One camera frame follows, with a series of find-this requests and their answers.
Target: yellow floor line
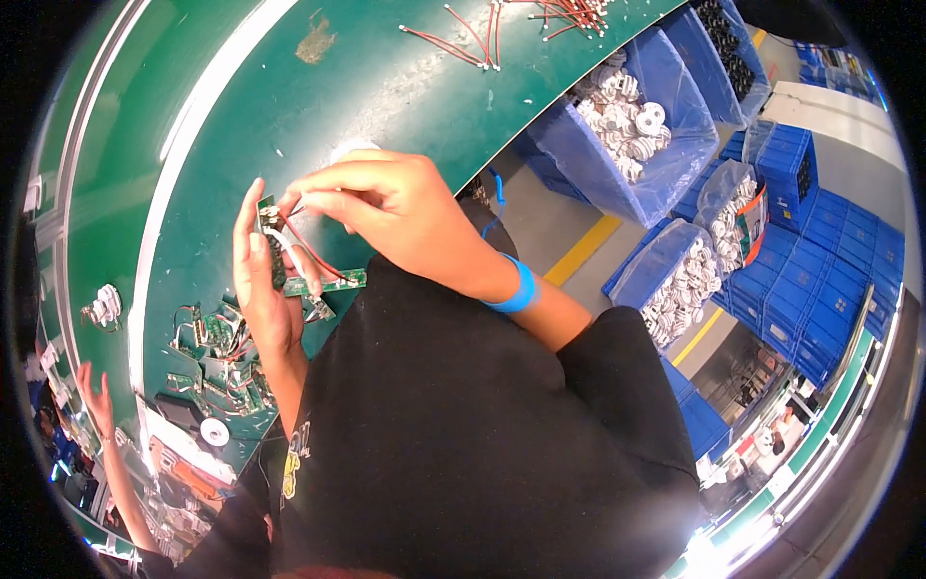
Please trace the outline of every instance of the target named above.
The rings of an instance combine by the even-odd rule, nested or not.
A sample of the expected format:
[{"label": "yellow floor line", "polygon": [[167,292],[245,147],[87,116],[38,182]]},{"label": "yellow floor line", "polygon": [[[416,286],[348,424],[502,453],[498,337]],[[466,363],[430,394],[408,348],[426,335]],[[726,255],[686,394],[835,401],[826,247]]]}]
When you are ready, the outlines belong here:
[{"label": "yellow floor line", "polygon": [[595,250],[600,247],[610,235],[615,232],[621,224],[621,220],[610,215],[603,216],[598,223],[592,226],[592,229],[582,236],[576,245],[572,246],[563,258],[557,262],[544,276],[548,282],[560,286],[566,282],[569,277],[592,256]]},{"label": "yellow floor line", "polygon": [[685,356],[688,356],[688,354],[697,345],[697,343],[701,341],[701,338],[704,337],[704,334],[707,334],[707,330],[710,330],[710,327],[714,325],[714,322],[717,321],[717,318],[719,318],[720,314],[722,313],[723,313],[723,309],[717,308],[717,311],[714,312],[714,315],[711,316],[710,320],[708,320],[707,323],[704,324],[704,327],[702,327],[698,331],[698,333],[694,336],[692,341],[688,343],[688,346],[686,346],[685,349],[682,350],[682,352],[678,356],[675,357],[675,359],[672,361],[672,366],[678,367],[679,362],[684,360]]},{"label": "yellow floor line", "polygon": [[763,31],[761,28],[758,29],[755,34],[753,34],[753,44],[756,45],[756,48],[758,48],[759,45],[762,44],[762,41],[765,40],[765,37],[768,35],[769,33],[766,31]]}]

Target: blue wristband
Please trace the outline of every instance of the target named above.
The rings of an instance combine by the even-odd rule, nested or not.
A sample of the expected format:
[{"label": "blue wristband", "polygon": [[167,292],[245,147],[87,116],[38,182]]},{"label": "blue wristband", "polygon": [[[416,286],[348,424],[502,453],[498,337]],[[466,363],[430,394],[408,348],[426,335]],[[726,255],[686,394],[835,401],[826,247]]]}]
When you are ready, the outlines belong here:
[{"label": "blue wristband", "polygon": [[500,311],[503,314],[511,314],[516,311],[521,311],[522,309],[527,308],[534,299],[534,296],[537,292],[536,284],[533,280],[533,273],[528,269],[526,265],[517,261],[507,253],[501,253],[508,259],[514,262],[518,266],[518,277],[520,278],[520,283],[518,285],[518,291],[515,292],[515,295],[511,297],[508,301],[504,301],[500,304],[493,304],[490,302],[482,302],[489,308],[494,309],[495,311]]}]

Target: person's left hand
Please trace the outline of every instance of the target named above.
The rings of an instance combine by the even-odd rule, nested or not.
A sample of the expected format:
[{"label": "person's left hand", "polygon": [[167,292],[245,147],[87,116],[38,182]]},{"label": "person's left hand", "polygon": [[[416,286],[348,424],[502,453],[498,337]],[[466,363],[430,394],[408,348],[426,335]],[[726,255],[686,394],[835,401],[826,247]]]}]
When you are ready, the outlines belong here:
[{"label": "person's left hand", "polygon": [[[263,233],[254,231],[257,201],[264,194],[264,180],[259,177],[248,189],[232,238],[234,288],[251,337],[264,364],[288,359],[292,354],[305,355],[302,349],[302,298],[284,297],[282,288],[273,289],[270,245]],[[292,207],[283,208],[288,213]],[[297,246],[296,254],[310,278],[319,279],[315,262]],[[286,276],[298,275],[293,262],[283,252]]]},{"label": "person's left hand", "polygon": [[77,391],[81,394],[81,400],[87,405],[90,415],[96,421],[96,428],[100,430],[100,435],[106,439],[112,439],[116,433],[116,427],[113,424],[113,403],[109,398],[109,380],[106,372],[100,379],[100,393],[96,394],[90,386],[90,377],[93,374],[93,364],[87,360],[77,369]]}]

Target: hand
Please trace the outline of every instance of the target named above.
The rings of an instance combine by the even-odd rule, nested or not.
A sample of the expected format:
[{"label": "hand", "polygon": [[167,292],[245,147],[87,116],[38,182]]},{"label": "hand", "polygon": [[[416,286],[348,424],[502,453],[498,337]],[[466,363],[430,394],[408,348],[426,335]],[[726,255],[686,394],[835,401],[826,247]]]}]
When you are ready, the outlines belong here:
[{"label": "hand", "polygon": [[109,398],[109,380],[106,377],[106,372],[103,372],[103,377],[100,379],[100,393],[96,394],[90,386],[92,370],[93,364],[89,360],[83,362],[77,369],[77,391],[81,394],[81,400],[83,400],[83,403],[90,411],[90,415],[94,418],[100,435],[105,439],[112,440],[116,428],[113,425],[113,404]]},{"label": "hand", "polygon": [[518,289],[514,264],[480,237],[426,157],[351,151],[293,182],[281,205],[300,196],[309,213],[340,221],[405,271],[489,302]]},{"label": "hand", "polygon": [[[293,354],[305,355],[302,349],[302,298],[283,297],[282,289],[273,289],[271,272],[270,245],[263,233],[254,231],[257,218],[257,201],[264,194],[264,181],[255,179],[248,189],[238,221],[234,225],[232,237],[232,261],[235,292],[241,306],[251,337],[257,346],[262,361],[272,362],[288,359]],[[288,216],[295,202],[288,205],[279,204],[283,215]],[[310,287],[315,283],[318,294],[321,293],[319,272],[315,262],[296,248],[300,264],[309,276]],[[292,260],[283,252],[283,264],[287,277],[298,275]]]}]

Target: green workbench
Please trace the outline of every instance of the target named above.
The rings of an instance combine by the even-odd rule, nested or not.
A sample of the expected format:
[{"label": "green workbench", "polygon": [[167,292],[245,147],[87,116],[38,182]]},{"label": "green workbench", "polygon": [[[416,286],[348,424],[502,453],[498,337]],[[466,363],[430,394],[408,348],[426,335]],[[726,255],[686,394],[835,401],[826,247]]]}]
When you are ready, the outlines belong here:
[{"label": "green workbench", "polygon": [[[174,310],[199,302],[208,312],[233,296],[232,224],[256,176],[279,196],[291,180],[325,166],[339,143],[359,137],[427,155],[458,190],[583,74],[679,4],[618,0],[608,7],[604,38],[568,31],[548,43],[541,42],[541,22],[527,19],[537,5],[505,5],[502,70],[495,72],[398,30],[405,24],[467,38],[443,3],[151,0],[134,15],[93,104],[79,155],[62,163],[74,169],[71,190],[59,190],[54,199],[56,207],[68,207],[62,258],[70,319],[50,320],[56,307],[49,300],[62,296],[61,287],[43,309],[48,334],[54,333],[49,326],[60,325],[65,335],[73,328],[72,359],[91,359],[97,375],[108,372],[117,424],[130,436],[138,434],[131,386],[143,387],[151,399],[165,388],[168,371],[189,371],[168,353]],[[42,155],[53,159],[51,166],[62,156],[75,87],[90,66],[87,55],[104,41],[120,10],[143,4],[114,3],[85,39],[44,141]],[[460,0],[453,7],[473,24],[488,16],[487,1]],[[261,26],[269,28],[262,37],[254,32]],[[248,54],[242,46],[255,41]],[[307,47],[302,58],[296,55],[300,43]],[[468,49],[479,53],[472,41]],[[239,66],[234,55],[242,50]],[[231,78],[210,107],[203,94],[222,75]],[[187,132],[197,110],[205,111],[205,120],[198,132]],[[177,123],[172,131],[178,117],[186,128]],[[308,231],[309,242],[337,268],[363,267],[372,254],[362,239],[329,220],[311,222]],[[81,326],[81,307],[105,283],[119,289],[123,302],[123,330],[115,334]],[[343,314],[354,294],[326,300]],[[335,323],[307,326],[303,342],[310,357]],[[233,419],[232,436],[259,437],[271,418],[263,412]],[[239,470],[254,448],[229,444],[222,458]]]}]

